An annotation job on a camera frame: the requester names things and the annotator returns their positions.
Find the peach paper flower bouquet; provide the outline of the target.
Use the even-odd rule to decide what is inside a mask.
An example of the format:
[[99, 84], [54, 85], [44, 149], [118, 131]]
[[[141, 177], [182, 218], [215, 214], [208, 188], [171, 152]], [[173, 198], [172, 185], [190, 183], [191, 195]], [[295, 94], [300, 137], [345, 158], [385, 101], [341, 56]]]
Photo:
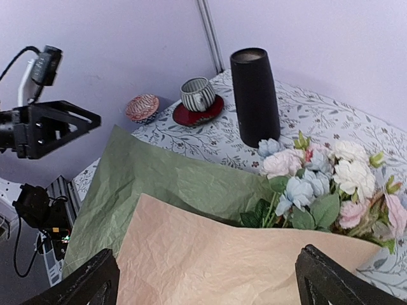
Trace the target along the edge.
[[261, 140], [258, 154], [271, 198], [241, 213], [244, 227], [323, 231], [395, 251], [406, 231], [406, 200], [394, 176], [376, 178], [382, 152], [370, 155], [350, 141], [320, 145], [299, 134], [292, 148]]

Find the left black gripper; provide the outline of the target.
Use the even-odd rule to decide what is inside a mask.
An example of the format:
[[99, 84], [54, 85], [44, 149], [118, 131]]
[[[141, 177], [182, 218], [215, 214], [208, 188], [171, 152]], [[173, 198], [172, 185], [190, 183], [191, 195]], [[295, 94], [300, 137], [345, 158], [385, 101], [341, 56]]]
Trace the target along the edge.
[[[32, 110], [40, 118], [62, 122], [35, 123]], [[18, 158], [41, 159], [100, 125], [98, 114], [66, 100], [31, 103], [1, 111], [1, 153], [11, 149]]]

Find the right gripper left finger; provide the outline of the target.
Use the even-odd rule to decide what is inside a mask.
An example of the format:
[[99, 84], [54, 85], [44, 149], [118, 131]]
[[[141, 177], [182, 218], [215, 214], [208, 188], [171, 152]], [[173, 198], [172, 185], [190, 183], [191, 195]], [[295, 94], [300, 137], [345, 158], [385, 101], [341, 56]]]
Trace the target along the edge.
[[115, 305], [119, 279], [120, 270], [113, 251], [104, 248], [60, 283], [22, 304]]

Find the green and peach wrapping paper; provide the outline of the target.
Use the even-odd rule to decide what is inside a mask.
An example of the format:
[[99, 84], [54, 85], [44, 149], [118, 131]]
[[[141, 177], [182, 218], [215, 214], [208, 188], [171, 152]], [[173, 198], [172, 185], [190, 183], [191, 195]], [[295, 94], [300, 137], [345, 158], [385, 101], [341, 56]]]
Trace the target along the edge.
[[267, 179], [191, 159], [114, 127], [74, 223], [68, 276], [103, 248], [119, 304], [299, 304], [294, 264], [308, 244], [353, 272], [379, 251], [333, 233], [238, 226], [272, 197]]

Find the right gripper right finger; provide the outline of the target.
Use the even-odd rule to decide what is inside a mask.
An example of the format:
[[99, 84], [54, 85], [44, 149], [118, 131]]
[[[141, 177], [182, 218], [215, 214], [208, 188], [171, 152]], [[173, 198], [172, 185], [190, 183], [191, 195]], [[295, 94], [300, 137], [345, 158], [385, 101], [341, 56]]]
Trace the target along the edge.
[[313, 245], [306, 245], [295, 263], [300, 304], [404, 304], [361, 280]]

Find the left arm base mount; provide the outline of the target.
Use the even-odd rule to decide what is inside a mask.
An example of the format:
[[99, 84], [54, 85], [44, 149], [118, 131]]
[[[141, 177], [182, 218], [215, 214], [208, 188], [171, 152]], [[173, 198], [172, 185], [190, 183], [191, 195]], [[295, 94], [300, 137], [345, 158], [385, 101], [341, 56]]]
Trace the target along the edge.
[[66, 210], [68, 198], [49, 197], [46, 189], [40, 186], [23, 184], [21, 193], [12, 205], [17, 215], [31, 228], [38, 229], [49, 239], [55, 258], [61, 261], [70, 240], [72, 225]]

